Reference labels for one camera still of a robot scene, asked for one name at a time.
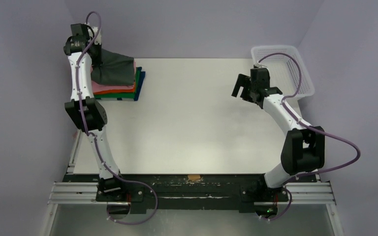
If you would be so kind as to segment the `dark grey t shirt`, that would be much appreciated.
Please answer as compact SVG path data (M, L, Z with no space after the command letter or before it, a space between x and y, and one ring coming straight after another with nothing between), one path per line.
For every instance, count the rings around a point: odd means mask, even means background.
M135 80L135 59L102 49L101 64L93 65L91 79L99 85L132 86Z

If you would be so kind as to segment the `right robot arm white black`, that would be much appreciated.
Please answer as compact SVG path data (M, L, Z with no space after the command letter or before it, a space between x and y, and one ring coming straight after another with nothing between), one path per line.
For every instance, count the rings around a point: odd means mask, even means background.
M231 94L258 105L269 114L285 136L280 163L264 174L257 186L257 195L268 200L297 174L322 168L325 164L325 137L323 128L311 126L287 103L278 87L270 86L270 73L266 67L254 67L250 75L239 74Z

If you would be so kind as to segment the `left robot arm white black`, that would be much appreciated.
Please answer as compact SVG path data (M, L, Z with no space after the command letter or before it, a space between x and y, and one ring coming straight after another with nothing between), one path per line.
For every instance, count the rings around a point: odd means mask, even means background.
M120 169L107 140L107 113L92 91L90 48L97 33L86 24L72 24L71 33L63 48L72 76L71 97L64 108L75 126L88 137L95 154L99 171L98 193L121 201L127 195L127 188L120 180Z

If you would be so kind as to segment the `white plastic basket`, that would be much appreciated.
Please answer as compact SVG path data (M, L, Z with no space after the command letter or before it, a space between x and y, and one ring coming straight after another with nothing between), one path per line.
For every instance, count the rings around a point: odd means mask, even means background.
M283 95L293 95L299 100L315 93L308 70L298 52L289 45L255 46L251 48L253 64L266 66L270 73L270 84L278 87Z

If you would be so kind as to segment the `pink folded t shirt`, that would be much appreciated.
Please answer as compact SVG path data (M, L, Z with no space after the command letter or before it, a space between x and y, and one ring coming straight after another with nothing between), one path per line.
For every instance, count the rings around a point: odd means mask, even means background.
M95 81L92 81L93 93L96 95L108 94L108 93L122 93L122 92L135 92L136 91L136 63L133 63L134 69L134 81L131 86L112 86L101 85Z

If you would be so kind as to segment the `green folded t shirt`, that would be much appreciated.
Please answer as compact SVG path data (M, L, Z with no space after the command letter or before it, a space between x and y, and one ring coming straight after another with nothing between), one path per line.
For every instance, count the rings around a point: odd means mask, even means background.
M138 72L136 71L136 82L137 82L137 85L138 85L138 78L139 78L139 75L138 75ZM105 94L105 95L96 95L96 94L94 94L94 97L96 99L108 99L109 98L109 99L116 99L116 100L130 100L130 101L134 101L134 95L135 95L135 92L133 92L133 93L112 93L112 94Z

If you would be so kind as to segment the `blue folded t shirt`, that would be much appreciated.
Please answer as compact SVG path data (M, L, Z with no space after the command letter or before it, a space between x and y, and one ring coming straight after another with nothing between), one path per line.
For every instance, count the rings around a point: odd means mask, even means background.
M143 82L146 78L146 72L142 70L142 67L137 67L137 72L138 72L139 78L138 78L138 85L135 90L134 101L139 100Z

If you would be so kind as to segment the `orange folded t shirt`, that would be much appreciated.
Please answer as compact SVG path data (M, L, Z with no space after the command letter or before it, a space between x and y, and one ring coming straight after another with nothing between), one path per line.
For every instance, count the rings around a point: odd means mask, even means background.
M93 87L93 92L96 95L105 95L112 93L133 93L135 92L135 86L98 86Z

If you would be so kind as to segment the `brown tape piece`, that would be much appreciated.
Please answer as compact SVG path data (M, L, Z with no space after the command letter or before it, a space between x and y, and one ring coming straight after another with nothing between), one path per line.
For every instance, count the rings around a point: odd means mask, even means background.
M201 175L188 175L189 182L197 182L197 181L201 181L201 179L202 179Z

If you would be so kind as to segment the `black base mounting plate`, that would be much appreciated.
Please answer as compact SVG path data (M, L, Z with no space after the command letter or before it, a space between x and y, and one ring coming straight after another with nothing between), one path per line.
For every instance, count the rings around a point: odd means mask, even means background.
M201 181L189 182L188 175L125 175L125 189L120 194L102 196L98 202L127 202L106 206L110 215L122 218L128 214L146 214L153 210L235 210L275 216L282 204L292 203L286 186L268 188L262 174L201 175ZM63 182L92 182L97 175L65 175ZM315 177L294 182L316 183Z

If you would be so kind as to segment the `aluminium rail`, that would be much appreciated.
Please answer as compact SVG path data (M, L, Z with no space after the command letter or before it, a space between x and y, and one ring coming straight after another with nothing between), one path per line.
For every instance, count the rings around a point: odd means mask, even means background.
M301 183L294 182L286 185L292 194L292 203L297 205L335 205L335 196L331 184L326 182ZM53 184L48 204L109 204L127 205L127 202L98 202L96 201L96 183L92 182L56 182Z

